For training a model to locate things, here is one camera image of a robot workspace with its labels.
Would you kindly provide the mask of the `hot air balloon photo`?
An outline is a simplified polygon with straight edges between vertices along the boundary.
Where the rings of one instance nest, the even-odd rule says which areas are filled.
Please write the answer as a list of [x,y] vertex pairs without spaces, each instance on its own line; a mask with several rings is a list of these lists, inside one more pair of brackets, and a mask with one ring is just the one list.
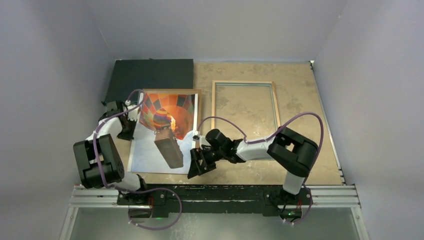
[[177,140],[168,128],[158,132],[136,121],[128,157],[128,171],[133,173],[186,175],[191,164],[190,150],[196,147],[193,131]]

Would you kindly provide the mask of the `blue wooden picture frame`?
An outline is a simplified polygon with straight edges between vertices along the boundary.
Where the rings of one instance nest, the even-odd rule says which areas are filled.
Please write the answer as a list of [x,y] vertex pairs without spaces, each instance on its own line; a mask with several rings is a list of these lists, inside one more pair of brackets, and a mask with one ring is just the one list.
[[211,115],[231,121],[249,138],[271,134],[281,125],[275,84],[214,80]]

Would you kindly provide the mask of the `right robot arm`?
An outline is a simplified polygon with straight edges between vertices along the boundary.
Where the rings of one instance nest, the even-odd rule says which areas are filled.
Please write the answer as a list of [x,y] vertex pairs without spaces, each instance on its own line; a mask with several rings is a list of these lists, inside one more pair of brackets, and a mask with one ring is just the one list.
[[300,198],[300,190],[310,175],[319,151],[318,144],[313,140],[288,127],[269,138],[251,143],[243,139],[230,139],[216,128],[203,138],[207,144],[189,151],[188,179],[216,169],[216,162],[220,160],[241,164],[250,160],[272,159],[287,171],[280,196],[288,204]]

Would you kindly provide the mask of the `brown backing board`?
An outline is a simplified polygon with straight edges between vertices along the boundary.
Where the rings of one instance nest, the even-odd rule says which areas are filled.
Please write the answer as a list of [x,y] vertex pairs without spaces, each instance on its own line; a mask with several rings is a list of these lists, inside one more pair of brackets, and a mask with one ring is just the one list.
[[197,129],[201,117],[200,89],[146,89],[138,122],[154,132],[170,129],[183,140]]

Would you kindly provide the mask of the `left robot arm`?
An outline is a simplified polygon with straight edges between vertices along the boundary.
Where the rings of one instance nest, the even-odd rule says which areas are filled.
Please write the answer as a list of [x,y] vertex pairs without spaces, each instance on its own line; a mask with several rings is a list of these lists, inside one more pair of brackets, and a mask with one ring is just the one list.
[[112,188],[124,193],[138,205],[146,203],[149,191],[143,178],[125,171],[115,140],[134,139],[136,121],[129,117],[130,102],[107,102],[98,126],[85,140],[73,145],[81,184],[87,188]]

